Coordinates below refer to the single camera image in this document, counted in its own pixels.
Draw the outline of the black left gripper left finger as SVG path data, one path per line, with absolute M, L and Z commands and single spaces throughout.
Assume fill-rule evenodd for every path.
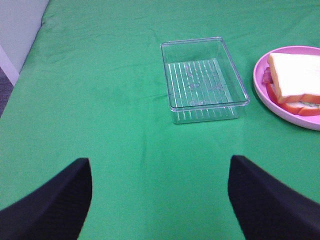
M 88 158 L 78 158 L 44 185 L 0 211 L 2 240 L 76 240 L 92 200 Z

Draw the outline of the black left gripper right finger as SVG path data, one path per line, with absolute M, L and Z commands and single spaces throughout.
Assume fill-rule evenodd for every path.
M 242 155 L 230 159 L 227 193 L 247 240 L 318 240 L 320 205 Z

